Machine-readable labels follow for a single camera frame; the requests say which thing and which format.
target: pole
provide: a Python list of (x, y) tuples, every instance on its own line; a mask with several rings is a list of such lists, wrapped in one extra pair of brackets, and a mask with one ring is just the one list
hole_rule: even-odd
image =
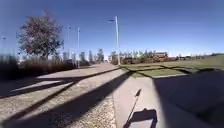
[[(80, 32), (80, 28), (78, 28), (78, 57), (79, 57), (79, 32)], [(78, 68), (80, 67), (80, 57), (79, 58), (77, 58), (77, 60), (78, 60)]]
[(70, 31), (70, 26), (68, 25), (68, 44), (69, 44), (69, 36), (70, 36), (69, 35), (70, 34), (69, 31)]
[(117, 16), (115, 16), (115, 24), (116, 24), (116, 36), (117, 36), (117, 54), (118, 54), (118, 66), (121, 65), (120, 62), (120, 50), (119, 50), (119, 34), (118, 34), (118, 21), (117, 21)]

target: light pole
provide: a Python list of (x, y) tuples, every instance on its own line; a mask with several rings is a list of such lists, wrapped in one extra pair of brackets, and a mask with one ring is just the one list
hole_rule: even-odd
[(118, 20), (117, 20), (117, 16), (115, 16), (114, 20), (110, 20), (110, 21), (115, 21), (115, 27), (116, 27), (116, 42), (117, 42), (117, 55), (118, 55), (118, 66), (121, 65), (121, 61), (120, 61), (120, 49), (119, 49), (119, 28), (118, 28)]
[(70, 29), (71, 29), (71, 26), (69, 26), (68, 25), (68, 44), (69, 44), (69, 38), (70, 38)]
[(80, 28), (78, 27), (78, 50), (77, 50), (77, 54), (78, 54), (78, 68), (80, 67), (80, 57), (79, 57), (79, 36), (80, 36)]

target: lamp post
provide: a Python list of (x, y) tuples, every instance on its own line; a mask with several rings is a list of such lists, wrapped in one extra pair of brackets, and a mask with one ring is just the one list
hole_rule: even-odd
[(118, 20), (117, 20), (117, 16), (115, 16), (114, 20), (110, 20), (110, 21), (114, 21), (115, 22), (115, 27), (116, 27), (116, 44), (117, 44), (117, 54), (118, 54), (118, 66), (121, 65), (120, 62), (120, 49), (119, 49), (119, 28), (118, 28)]

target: street lamp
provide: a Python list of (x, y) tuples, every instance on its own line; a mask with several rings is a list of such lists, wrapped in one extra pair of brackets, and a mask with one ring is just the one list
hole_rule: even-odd
[(78, 61), (78, 68), (80, 67), (80, 57), (79, 57), (79, 36), (80, 36), (80, 28), (78, 27), (78, 50), (77, 50), (77, 55), (78, 55), (78, 57), (77, 57), (77, 61)]
[(117, 54), (118, 54), (118, 66), (121, 65), (121, 62), (120, 62), (120, 50), (119, 50), (119, 30), (118, 30), (118, 21), (117, 21), (117, 16), (115, 16), (115, 19), (114, 20), (110, 20), (110, 21), (114, 21), (115, 22), (115, 27), (116, 27), (116, 41), (117, 41)]

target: sidewalk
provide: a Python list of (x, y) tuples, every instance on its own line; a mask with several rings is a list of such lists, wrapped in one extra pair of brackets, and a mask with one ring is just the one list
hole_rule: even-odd
[(210, 128), (194, 115), (161, 99), (151, 78), (129, 77), (113, 93), (113, 99), (117, 128), (125, 124), (130, 128)]

